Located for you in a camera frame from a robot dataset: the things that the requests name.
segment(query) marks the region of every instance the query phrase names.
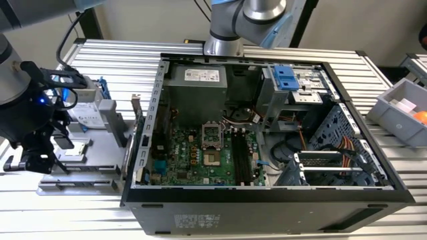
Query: green motherboard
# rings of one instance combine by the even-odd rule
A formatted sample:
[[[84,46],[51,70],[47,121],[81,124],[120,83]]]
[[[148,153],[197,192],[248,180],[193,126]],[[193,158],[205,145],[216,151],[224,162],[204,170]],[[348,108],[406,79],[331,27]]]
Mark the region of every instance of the green motherboard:
[[[221,148],[201,147],[203,134],[199,129],[172,130],[169,142],[169,155],[165,160],[165,171],[156,185],[205,185],[205,186],[240,186],[236,181],[236,170],[233,161],[233,141],[232,131],[221,132],[221,139],[217,139],[215,128],[205,128],[204,141],[221,140]],[[260,149],[256,142],[255,133],[247,131],[241,134],[247,146],[240,154],[247,154],[247,171],[249,171],[252,186],[264,186],[263,167],[257,166],[260,160]]]

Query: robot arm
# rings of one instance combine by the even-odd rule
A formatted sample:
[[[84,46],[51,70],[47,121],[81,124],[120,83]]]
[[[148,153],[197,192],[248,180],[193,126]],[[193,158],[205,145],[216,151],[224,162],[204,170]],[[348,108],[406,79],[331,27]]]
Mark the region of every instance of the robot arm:
[[[64,171],[53,153],[51,138],[63,149],[75,146],[68,138],[71,117],[61,97],[48,98],[45,90],[84,89],[87,81],[79,72],[39,68],[32,61],[21,61],[1,32],[21,28],[60,15],[84,11],[103,0],[0,0],[0,136],[11,146],[21,148],[19,164],[9,157],[4,171],[32,171],[49,174],[53,164]],[[56,82],[52,76],[72,82]]]
[[[0,33],[101,4],[104,0],[1,0]]]
[[[205,55],[243,56],[240,37],[265,49],[281,42],[292,22],[285,0],[212,0]]]

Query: orange object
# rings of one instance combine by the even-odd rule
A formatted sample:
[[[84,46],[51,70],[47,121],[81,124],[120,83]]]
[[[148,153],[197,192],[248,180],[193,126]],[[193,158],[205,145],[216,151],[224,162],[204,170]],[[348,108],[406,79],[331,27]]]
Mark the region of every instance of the orange object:
[[[427,111],[415,113],[414,118],[416,118],[423,124],[427,124]]]

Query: white label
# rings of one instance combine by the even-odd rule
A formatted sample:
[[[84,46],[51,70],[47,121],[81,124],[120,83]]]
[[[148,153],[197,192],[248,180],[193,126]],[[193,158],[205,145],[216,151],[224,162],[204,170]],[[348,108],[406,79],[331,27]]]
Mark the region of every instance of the white label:
[[[257,114],[255,113],[255,117],[253,117],[253,119],[252,119],[252,122],[257,124],[259,121],[260,121],[260,118],[261,118],[260,115],[257,115]]]
[[[79,123],[87,126],[89,129],[104,129],[104,121],[100,111],[93,102],[80,102],[71,110],[72,115],[77,119]]]
[[[221,215],[215,214],[176,214],[175,225],[179,229],[217,228]]]
[[[219,82],[220,81],[220,71],[219,70],[187,69],[184,80],[185,81],[201,81],[201,82]]]

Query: white wall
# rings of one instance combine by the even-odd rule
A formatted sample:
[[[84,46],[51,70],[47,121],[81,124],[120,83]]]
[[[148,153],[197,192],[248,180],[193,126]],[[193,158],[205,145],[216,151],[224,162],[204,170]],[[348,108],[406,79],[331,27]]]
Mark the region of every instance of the white wall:
[[[76,15],[72,13],[69,16],[71,19],[75,20]],[[65,15],[7,32],[4,35],[21,60],[33,61],[39,67],[55,69],[59,65],[55,57],[56,49],[69,25],[71,21]],[[84,38],[79,24],[76,26],[76,30],[80,38]],[[76,32],[72,31],[63,48],[63,56],[67,54],[76,37]]]
[[[113,40],[181,43],[209,35],[192,0],[108,0],[99,12]],[[406,53],[426,52],[418,43],[426,16],[427,0],[320,0],[300,48],[364,50],[376,64],[398,65]]]
[[[209,22],[192,0],[108,0],[96,8],[100,12],[113,40],[181,43],[209,36]]]
[[[426,52],[426,23],[426,0],[320,0],[299,47],[364,50],[377,65],[398,65],[406,53]]]

